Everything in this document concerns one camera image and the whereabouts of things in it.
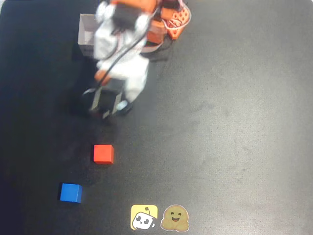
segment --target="brown blob sticker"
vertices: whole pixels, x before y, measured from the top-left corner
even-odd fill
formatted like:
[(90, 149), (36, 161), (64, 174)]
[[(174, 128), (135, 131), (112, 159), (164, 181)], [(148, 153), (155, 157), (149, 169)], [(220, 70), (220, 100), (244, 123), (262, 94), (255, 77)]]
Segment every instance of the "brown blob sticker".
[(189, 230), (189, 215), (187, 210), (181, 205), (169, 206), (161, 221), (161, 228), (166, 231), (186, 232)]

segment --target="black mat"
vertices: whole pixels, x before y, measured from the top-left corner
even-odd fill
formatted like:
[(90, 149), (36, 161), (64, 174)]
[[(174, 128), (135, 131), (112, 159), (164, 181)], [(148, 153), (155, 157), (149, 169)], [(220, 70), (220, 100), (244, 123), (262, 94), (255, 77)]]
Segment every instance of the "black mat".
[[(1, 233), (136, 234), (133, 204), (189, 212), (186, 234), (313, 233), (313, 3), (193, 0), (125, 117), (74, 114), (94, 62), (76, 45), (92, 0), (7, 1), (0, 14)], [(112, 143), (115, 164), (90, 161)], [(81, 184), (80, 205), (57, 200)], [(166, 232), (157, 223), (155, 234)]]

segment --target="cardboard box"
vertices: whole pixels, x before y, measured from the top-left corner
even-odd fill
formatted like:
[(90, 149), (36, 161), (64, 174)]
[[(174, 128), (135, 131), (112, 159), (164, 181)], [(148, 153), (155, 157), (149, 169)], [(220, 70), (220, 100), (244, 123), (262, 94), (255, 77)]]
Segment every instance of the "cardboard box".
[(93, 56), (94, 33), (98, 27), (94, 14), (80, 14), (77, 43), (84, 56)]

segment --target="sticker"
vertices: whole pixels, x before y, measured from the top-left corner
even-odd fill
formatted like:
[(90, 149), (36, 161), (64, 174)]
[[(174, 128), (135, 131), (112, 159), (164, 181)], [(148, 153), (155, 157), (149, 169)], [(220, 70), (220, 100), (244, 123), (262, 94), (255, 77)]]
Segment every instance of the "sticker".
[(158, 209), (155, 205), (133, 205), (131, 210), (131, 228), (147, 230), (156, 225)]
[(181, 205), (169, 206), (161, 221), (161, 228), (166, 231), (186, 232), (189, 230), (189, 215), (187, 210)]

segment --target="orange plastic bracket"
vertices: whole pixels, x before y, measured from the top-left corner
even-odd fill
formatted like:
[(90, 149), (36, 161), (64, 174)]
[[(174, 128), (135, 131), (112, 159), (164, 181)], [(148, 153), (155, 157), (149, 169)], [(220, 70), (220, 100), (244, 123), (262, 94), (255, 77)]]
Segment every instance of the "orange plastic bracket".
[[(185, 24), (188, 22), (189, 20), (189, 12), (186, 8), (183, 8), (181, 11), (179, 12), (174, 12), (173, 13), (173, 16), (172, 16), (172, 19), (174, 20), (179, 20), (181, 22), (181, 24)], [(183, 30), (185, 29), (185, 26), (182, 27), (182, 28), (179, 28), (179, 29), (167, 29), (168, 31), (168, 34), (170, 35), (170, 37), (173, 39), (173, 40), (176, 40), (180, 35), (181, 33), (183, 32)]]

